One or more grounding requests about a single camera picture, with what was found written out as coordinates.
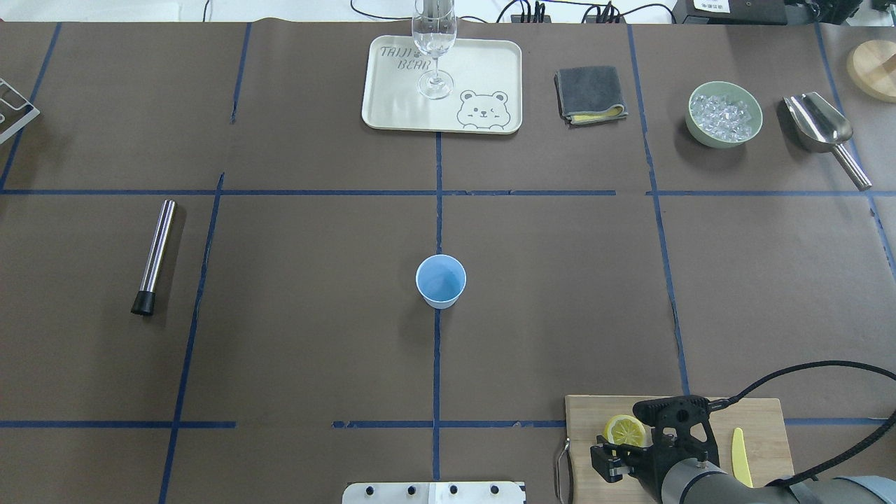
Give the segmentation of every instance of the bear drawing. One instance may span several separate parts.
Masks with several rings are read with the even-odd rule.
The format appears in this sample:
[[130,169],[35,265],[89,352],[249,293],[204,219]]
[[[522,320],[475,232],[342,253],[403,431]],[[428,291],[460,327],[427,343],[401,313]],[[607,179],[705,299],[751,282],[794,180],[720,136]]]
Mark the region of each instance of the bear drawing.
[[461,101],[457,120],[464,129],[504,129],[510,123],[505,92],[476,94],[474,91],[464,91]]

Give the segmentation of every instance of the champagne flute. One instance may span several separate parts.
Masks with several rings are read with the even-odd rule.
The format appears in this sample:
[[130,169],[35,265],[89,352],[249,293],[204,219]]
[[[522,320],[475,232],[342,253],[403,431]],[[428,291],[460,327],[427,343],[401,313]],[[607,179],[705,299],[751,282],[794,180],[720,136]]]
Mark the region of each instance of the champagne flute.
[[454,80],[445,70],[439,70],[439,57],[444,56],[457,39],[454,1],[414,0],[410,31],[420,52],[435,62],[435,69],[420,75],[418,91],[430,100],[445,98],[451,94]]

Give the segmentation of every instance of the blue cup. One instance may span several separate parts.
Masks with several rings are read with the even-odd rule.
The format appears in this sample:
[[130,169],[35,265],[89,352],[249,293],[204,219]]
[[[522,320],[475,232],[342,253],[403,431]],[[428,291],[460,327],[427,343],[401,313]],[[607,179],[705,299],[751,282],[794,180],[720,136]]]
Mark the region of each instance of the blue cup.
[[445,254],[427,257],[417,268],[417,290],[433,308],[450,307],[467,286],[467,272],[454,257]]

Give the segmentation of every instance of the gray towel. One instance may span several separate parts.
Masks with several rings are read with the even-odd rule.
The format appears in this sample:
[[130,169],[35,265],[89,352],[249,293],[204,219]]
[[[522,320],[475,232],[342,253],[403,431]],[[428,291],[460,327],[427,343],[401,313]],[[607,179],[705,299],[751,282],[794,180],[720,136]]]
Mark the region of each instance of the gray towel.
[[615,66],[564,68],[554,76],[560,113],[574,125],[588,125],[628,115]]

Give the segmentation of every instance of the lemon half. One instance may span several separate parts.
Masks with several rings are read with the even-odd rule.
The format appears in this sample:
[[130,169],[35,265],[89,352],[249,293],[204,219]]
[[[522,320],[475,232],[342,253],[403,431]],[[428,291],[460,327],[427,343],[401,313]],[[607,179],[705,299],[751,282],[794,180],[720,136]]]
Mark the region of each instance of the lemon half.
[[604,427],[604,438],[614,445],[646,446],[647,431],[644,424],[632,415],[618,414]]

